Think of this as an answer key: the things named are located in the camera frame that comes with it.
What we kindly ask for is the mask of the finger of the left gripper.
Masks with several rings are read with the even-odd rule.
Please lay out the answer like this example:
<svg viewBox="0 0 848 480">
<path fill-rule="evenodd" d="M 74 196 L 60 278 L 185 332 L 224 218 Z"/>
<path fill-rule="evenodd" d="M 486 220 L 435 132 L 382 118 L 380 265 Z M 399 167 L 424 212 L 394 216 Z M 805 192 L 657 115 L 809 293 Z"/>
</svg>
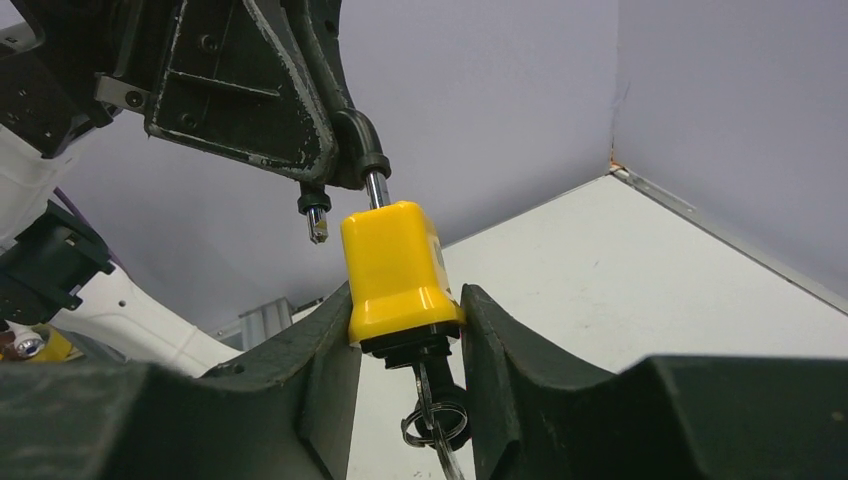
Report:
<svg viewBox="0 0 848 480">
<path fill-rule="evenodd" d="M 328 0 L 286 1 L 284 9 L 308 72 L 328 114 L 335 154 L 328 174 L 319 182 L 361 190 L 370 173 L 388 179 L 391 164 L 384 154 L 376 127 L 354 106 L 340 55 L 342 3 Z"/>
</svg>

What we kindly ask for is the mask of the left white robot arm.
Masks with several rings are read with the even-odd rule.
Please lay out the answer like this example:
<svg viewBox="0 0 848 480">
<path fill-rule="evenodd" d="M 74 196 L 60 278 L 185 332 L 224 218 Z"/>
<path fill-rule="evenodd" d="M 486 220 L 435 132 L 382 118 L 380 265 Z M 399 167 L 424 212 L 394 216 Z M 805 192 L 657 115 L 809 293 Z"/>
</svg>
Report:
<svg viewBox="0 0 848 480">
<path fill-rule="evenodd" d="M 295 180 L 312 242 L 329 186 L 391 167 L 346 85 L 338 1 L 18 1 L 1 32 L 1 327 L 23 357 L 56 327 L 200 377 L 236 351 L 161 305 L 51 200 L 122 112 L 147 134 Z"/>
</svg>

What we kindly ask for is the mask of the yellow padlock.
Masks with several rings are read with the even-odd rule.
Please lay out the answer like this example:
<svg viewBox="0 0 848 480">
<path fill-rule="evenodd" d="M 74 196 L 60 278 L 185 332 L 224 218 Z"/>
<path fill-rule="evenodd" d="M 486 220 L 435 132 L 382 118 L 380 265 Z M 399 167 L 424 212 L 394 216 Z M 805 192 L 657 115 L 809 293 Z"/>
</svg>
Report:
<svg viewBox="0 0 848 480">
<path fill-rule="evenodd" d="M 445 362 L 465 315 L 433 221 L 421 205 L 390 197 L 390 163 L 374 124 L 358 110 L 342 109 L 304 132 L 310 157 L 347 154 L 369 200 L 340 224 L 351 299 L 348 345 L 388 369 Z"/>
</svg>

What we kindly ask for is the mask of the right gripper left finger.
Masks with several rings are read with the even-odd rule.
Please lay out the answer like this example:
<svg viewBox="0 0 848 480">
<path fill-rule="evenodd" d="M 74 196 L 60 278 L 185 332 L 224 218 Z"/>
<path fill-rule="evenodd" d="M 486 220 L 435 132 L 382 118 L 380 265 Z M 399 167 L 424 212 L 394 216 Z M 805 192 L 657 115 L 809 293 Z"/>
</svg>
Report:
<svg viewBox="0 0 848 480">
<path fill-rule="evenodd" d="M 195 379 L 149 363 L 5 363 L 5 479 L 343 479 L 360 352 L 350 290 Z"/>
</svg>

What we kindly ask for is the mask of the aluminium frame rail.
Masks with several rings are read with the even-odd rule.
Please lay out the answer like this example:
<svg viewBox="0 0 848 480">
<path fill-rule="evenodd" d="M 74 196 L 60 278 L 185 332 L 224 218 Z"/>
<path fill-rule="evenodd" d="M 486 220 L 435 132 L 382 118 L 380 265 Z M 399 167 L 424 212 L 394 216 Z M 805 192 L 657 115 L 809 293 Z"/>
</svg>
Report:
<svg viewBox="0 0 848 480">
<path fill-rule="evenodd" d="M 286 297 L 262 304 L 240 314 L 208 334 L 226 346 L 248 351 L 276 336 L 317 309 L 324 297 L 293 304 Z"/>
</svg>

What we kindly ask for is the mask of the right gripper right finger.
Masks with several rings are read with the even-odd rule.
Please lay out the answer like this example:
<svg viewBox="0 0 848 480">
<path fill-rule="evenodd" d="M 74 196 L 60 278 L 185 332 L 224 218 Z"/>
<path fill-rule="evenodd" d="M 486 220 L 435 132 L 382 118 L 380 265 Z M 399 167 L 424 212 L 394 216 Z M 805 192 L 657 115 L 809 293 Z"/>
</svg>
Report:
<svg viewBox="0 0 848 480">
<path fill-rule="evenodd" d="M 466 285 L 479 479 L 843 479 L 847 364 L 653 355 L 612 373 Z"/>
</svg>

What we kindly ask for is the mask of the yellow padlock key bunch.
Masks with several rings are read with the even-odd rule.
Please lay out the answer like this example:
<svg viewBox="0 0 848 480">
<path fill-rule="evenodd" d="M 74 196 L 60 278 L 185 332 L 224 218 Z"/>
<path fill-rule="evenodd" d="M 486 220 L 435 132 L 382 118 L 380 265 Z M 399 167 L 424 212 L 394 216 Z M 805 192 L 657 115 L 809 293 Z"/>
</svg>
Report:
<svg viewBox="0 0 848 480">
<path fill-rule="evenodd" d="M 470 438 L 465 390 L 453 378 L 445 359 L 412 365 L 417 401 L 401 420 L 403 441 L 435 451 L 446 479 L 465 479 L 456 457 Z"/>
</svg>

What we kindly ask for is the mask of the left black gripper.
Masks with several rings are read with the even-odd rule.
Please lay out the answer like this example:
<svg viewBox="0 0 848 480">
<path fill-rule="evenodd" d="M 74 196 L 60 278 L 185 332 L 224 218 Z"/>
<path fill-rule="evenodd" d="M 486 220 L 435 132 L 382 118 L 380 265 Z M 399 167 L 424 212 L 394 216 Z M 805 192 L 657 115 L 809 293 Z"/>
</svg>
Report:
<svg viewBox="0 0 848 480">
<path fill-rule="evenodd" d="M 170 1 L 12 5 L 1 124 L 42 157 L 128 110 L 152 136 L 329 181 L 337 141 L 282 2 L 184 1 L 174 23 Z"/>
</svg>

